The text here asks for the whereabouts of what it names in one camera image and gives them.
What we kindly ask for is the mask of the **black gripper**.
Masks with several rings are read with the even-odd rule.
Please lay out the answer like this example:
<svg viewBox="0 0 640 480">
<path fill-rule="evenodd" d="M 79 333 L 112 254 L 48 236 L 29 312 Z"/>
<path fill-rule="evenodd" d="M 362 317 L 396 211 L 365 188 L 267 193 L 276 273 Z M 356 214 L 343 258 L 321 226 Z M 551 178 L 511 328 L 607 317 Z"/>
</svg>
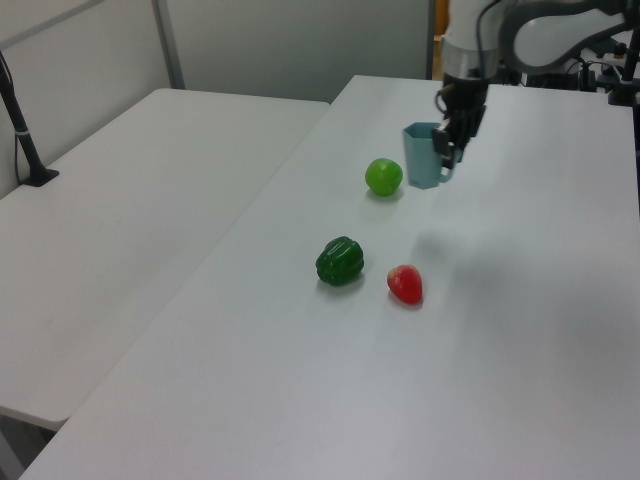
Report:
<svg viewBox="0 0 640 480">
<path fill-rule="evenodd" d="M 454 163 L 462 162 L 469 141 L 478 133 L 486 110 L 489 83 L 482 79 L 460 79 L 444 75 L 438 98 L 444 102 L 444 119 L 432 130 L 440 179 L 450 180 Z"/>
</svg>

